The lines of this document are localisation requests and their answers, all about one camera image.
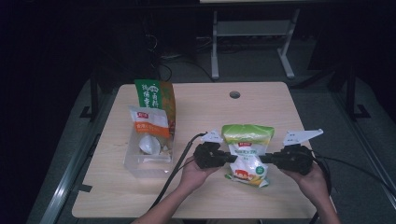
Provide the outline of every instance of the person's left hand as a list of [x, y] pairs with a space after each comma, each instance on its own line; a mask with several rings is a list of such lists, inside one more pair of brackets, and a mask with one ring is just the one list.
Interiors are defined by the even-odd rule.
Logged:
[[219, 167], [201, 169], [194, 161], [194, 157], [187, 158], [184, 165], [177, 188], [189, 194], [200, 188], [205, 183], [207, 177], [219, 169]]

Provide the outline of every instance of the plastic bag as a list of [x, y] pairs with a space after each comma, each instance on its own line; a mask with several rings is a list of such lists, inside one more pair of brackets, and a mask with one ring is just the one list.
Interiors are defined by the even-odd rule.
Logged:
[[234, 181], [256, 186], [268, 186], [268, 166], [261, 162], [259, 156], [264, 155], [270, 140], [274, 136], [274, 128], [254, 124], [229, 124], [221, 129], [230, 153], [238, 156], [230, 163], [232, 173], [227, 175]]
[[167, 145], [170, 133], [165, 111], [132, 105], [129, 108], [142, 152], [148, 155], [171, 154]]

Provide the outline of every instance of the human hand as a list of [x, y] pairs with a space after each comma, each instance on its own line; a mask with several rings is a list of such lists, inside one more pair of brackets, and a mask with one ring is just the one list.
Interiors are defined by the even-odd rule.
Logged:
[[281, 170], [285, 175], [290, 176], [299, 186], [300, 191], [315, 206], [330, 200], [329, 191], [327, 190], [326, 179], [320, 167], [312, 164], [311, 171], [307, 175], [287, 170]]
[[183, 173], [177, 189], [181, 189], [191, 194], [200, 188], [206, 181], [207, 177], [215, 173], [219, 167], [201, 169], [195, 162], [194, 157], [189, 157], [184, 162]]

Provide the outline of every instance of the green snack bag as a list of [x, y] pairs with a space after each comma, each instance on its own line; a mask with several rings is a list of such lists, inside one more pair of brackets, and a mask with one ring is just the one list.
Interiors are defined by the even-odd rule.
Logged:
[[254, 124], [228, 124], [221, 129], [230, 153], [238, 156], [230, 164], [232, 174], [229, 177], [256, 187], [268, 186], [265, 180], [268, 166], [260, 160], [274, 136], [273, 127]]
[[174, 134], [176, 102], [172, 83], [152, 79], [137, 79], [134, 84], [139, 97], [139, 105], [164, 110], [168, 118], [169, 133]]

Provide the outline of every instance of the clear plastic container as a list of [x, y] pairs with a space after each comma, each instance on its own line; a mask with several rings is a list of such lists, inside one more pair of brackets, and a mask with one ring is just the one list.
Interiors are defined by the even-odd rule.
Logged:
[[[173, 140], [171, 135], [167, 143], [168, 150], [173, 150]], [[139, 147], [139, 133], [132, 128], [124, 165], [137, 178], [166, 178], [174, 167], [172, 154], [173, 152], [169, 155], [144, 154]]]

